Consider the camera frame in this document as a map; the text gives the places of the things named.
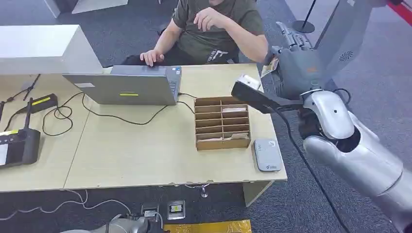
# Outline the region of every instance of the robot finger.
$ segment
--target robot finger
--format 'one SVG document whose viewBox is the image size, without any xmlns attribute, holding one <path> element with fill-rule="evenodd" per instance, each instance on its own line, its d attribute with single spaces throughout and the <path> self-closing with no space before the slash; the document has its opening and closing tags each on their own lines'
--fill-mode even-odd
<svg viewBox="0 0 412 233">
<path fill-rule="evenodd" d="M 296 45 L 295 40 L 293 39 L 292 33 L 291 31 L 288 29 L 288 27 L 286 27 L 285 24 L 283 24 L 282 22 L 276 22 L 276 24 L 279 26 L 279 28 L 282 31 L 282 35 L 285 36 L 286 38 L 286 43 L 288 44 L 288 48 Z"/>
</svg>

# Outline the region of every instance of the laptop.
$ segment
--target laptop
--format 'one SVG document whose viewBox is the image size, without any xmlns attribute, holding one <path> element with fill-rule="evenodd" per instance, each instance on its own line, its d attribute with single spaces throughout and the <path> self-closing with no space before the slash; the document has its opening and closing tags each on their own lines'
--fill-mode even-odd
<svg viewBox="0 0 412 233">
<path fill-rule="evenodd" d="M 176 105 L 181 67 L 113 66 L 110 74 L 64 74 L 98 104 Z"/>
</svg>

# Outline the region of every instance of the cardboard organizer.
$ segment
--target cardboard organizer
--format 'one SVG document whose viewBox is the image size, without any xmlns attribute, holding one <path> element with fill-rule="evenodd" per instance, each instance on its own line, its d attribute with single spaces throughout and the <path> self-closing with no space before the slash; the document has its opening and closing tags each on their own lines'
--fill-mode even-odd
<svg viewBox="0 0 412 233">
<path fill-rule="evenodd" d="M 249 107 L 233 97 L 194 100 L 197 150 L 247 148 Z"/>
</svg>

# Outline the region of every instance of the light wood table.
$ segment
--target light wood table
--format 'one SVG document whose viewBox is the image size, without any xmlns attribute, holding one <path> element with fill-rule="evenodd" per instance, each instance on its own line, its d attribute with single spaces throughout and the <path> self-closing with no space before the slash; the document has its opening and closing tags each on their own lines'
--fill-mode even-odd
<svg viewBox="0 0 412 233">
<path fill-rule="evenodd" d="M 182 72 L 180 92 L 197 97 L 230 96 L 241 74 L 259 77 L 252 64 L 187 66 Z M 192 98 L 179 100 L 193 108 Z M 97 113 L 140 123 L 160 108 L 92 104 Z M 250 127 L 252 141 L 276 139 L 270 115 L 251 108 Z M 90 114 L 64 188 L 243 183 L 249 206 L 274 181 L 287 180 L 284 167 L 280 172 L 260 172 L 251 147 L 197 151 L 194 115 L 183 104 L 166 108 L 144 126 Z"/>
<path fill-rule="evenodd" d="M 0 101 L 6 101 L 7 98 L 22 90 L 23 85 L 25 85 L 25 88 L 30 86 L 35 78 L 35 75 L 0 76 Z M 30 92 L 29 97 L 37 99 L 55 93 L 59 104 L 63 104 L 64 101 L 78 92 L 79 89 L 75 88 L 61 75 L 42 75 Z M 0 122 L 0 132 L 4 130 L 13 113 L 27 106 L 27 102 L 23 101 L 24 95 L 25 93 L 16 97 L 13 102 L 5 104 Z M 32 115 L 30 128 L 42 132 L 39 159 L 32 165 L 0 169 L 0 191 L 47 190 L 64 187 L 88 116 L 88 111 L 81 105 L 81 97 L 75 97 L 68 104 L 73 109 L 71 119 L 74 125 L 64 135 L 51 137 L 43 134 L 43 116 L 49 110 Z M 22 114 L 14 117 L 9 130 L 23 128 L 25 116 L 25 114 Z M 45 129 L 48 133 L 60 133 L 70 126 L 69 121 L 55 119 L 53 113 L 49 114 L 46 119 Z"/>
</svg>

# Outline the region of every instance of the table leg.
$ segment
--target table leg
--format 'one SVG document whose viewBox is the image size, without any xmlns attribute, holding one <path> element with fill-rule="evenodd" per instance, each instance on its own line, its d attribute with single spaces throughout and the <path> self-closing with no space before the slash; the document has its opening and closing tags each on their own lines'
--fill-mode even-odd
<svg viewBox="0 0 412 233">
<path fill-rule="evenodd" d="M 274 181 L 259 181 L 253 183 L 243 183 L 243 195 L 245 198 L 246 207 L 249 207 L 253 202 L 268 189 Z"/>
</svg>

